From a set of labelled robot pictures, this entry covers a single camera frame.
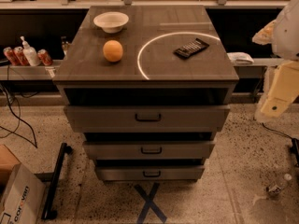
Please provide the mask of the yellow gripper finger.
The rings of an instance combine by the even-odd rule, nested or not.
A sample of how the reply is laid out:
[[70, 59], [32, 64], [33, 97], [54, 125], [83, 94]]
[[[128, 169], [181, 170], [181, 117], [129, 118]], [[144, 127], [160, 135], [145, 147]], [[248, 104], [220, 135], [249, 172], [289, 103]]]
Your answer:
[[254, 118], [264, 123], [278, 118], [299, 96], [299, 62], [283, 61], [266, 70], [263, 95], [257, 104]]
[[253, 36], [252, 42], [259, 45], [271, 44], [273, 42], [273, 30], [275, 24], [275, 20], [272, 20], [269, 23], [267, 23], [264, 28], [262, 28]]

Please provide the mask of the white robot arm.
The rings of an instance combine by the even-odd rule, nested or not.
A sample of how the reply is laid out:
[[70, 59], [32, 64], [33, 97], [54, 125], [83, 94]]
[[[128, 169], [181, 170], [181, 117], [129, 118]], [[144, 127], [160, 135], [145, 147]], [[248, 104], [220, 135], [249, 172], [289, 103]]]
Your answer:
[[273, 53], [283, 60], [257, 105], [254, 118], [263, 123], [278, 118], [299, 96], [299, 0], [291, 0], [252, 41], [270, 44]]

